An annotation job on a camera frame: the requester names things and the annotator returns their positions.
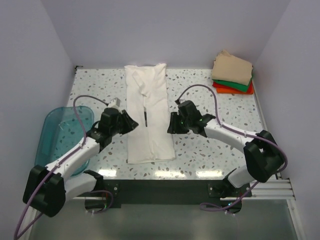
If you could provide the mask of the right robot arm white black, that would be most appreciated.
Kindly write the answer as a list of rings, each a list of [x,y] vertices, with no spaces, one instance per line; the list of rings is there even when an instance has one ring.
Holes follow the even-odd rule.
[[[190,100],[180,103],[178,110],[170,113],[167,129],[172,135],[188,132],[221,141],[244,154],[245,165],[232,170],[214,188],[221,197],[235,196],[252,181],[267,182],[288,163],[270,132],[245,131],[220,121],[217,115],[202,115]]]

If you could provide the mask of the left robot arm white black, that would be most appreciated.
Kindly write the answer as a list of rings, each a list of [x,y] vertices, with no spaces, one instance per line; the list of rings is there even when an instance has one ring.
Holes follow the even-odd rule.
[[[119,134],[125,135],[138,127],[125,110],[107,107],[80,142],[58,160],[46,166],[36,165],[29,173],[22,201],[48,217],[54,217],[65,202],[90,193],[99,196],[106,191],[103,176],[85,170],[76,180],[73,173],[87,160],[98,155]]]

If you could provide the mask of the white printed t shirt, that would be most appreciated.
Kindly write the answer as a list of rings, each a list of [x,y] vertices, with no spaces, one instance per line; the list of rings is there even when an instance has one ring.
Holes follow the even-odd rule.
[[[138,123],[127,137],[129,164],[173,160],[165,63],[125,66],[126,110]]]

